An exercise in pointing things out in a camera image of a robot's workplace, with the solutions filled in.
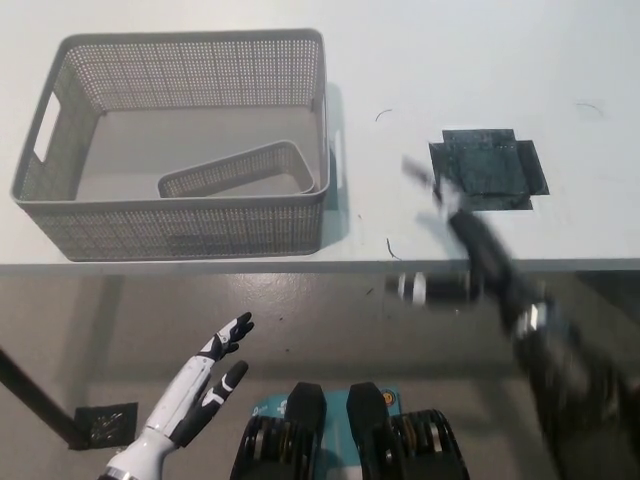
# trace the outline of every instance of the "robotic hand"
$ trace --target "robotic hand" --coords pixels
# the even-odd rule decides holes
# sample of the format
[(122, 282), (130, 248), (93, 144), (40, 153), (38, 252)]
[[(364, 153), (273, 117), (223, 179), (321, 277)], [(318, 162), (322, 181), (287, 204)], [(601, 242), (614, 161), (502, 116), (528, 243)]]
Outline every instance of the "robotic hand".
[(472, 276), (500, 305), (505, 334), (528, 375), (538, 419), (562, 479), (640, 478), (640, 401), (610, 358), (587, 346), (553, 299), (531, 285), (464, 195), (405, 160), (432, 190), (467, 249)]
[(140, 436), (114, 456), (98, 480), (160, 480), (165, 457), (189, 445), (247, 372), (239, 361), (205, 394), (213, 365), (238, 350), (253, 328), (251, 313), (232, 320), (184, 364), (147, 419)]

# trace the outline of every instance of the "white table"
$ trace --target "white table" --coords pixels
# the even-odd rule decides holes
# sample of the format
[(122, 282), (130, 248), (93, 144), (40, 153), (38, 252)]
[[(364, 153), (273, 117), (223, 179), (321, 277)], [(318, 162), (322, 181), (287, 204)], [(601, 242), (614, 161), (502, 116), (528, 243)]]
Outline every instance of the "white table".
[[(529, 270), (640, 268), (636, 0), (4, 0), (0, 273), (451, 269), (464, 254), (400, 172), (451, 128), (534, 141), (551, 195), (485, 216)], [(307, 257), (72, 263), (9, 197), (59, 42), (86, 32), (313, 27), (324, 35), (339, 211)], [(376, 122), (376, 116), (383, 110)], [(387, 239), (398, 262), (389, 254)]]

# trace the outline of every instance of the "basket handle hole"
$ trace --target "basket handle hole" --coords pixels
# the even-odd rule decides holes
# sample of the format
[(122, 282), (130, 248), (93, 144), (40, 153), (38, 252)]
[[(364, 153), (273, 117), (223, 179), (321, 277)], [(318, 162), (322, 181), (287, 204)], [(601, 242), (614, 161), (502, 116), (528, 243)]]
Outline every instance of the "basket handle hole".
[(36, 143), (33, 146), (34, 153), (42, 163), (44, 163), (47, 158), (47, 151), (49, 150), (49, 144), (53, 137), (56, 122), (58, 121), (58, 115), (60, 115), (60, 101), (55, 93), (52, 93), (49, 97), (44, 117), (42, 117), (38, 138), (36, 138)]

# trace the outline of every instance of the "black table leg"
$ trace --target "black table leg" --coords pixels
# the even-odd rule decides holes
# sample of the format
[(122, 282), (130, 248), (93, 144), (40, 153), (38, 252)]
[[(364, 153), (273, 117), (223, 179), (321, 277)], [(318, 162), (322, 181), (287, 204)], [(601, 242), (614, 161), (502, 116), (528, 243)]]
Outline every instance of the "black table leg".
[(29, 376), (0, 348), (0, 382), (46, 423), (72, 450), (89, 447), (89, 432), (82, 431)]

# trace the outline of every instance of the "perforated basket wall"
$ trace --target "perforated basket wall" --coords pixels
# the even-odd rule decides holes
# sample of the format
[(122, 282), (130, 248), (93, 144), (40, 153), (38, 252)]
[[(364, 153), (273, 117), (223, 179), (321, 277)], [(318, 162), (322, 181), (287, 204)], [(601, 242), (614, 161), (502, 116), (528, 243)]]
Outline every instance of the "perforated basket wall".
[[(45, 161), (34, 144), (51, 94)], [(75, 201), (98, 119), (113, 110), (310, 108), (326, 169), (308, 195)], [(56, 55), (12, 193), (71, 260), (294, 255), (320, 247), (329, 183), (322, 37), (313, 30), (82, 35)]]

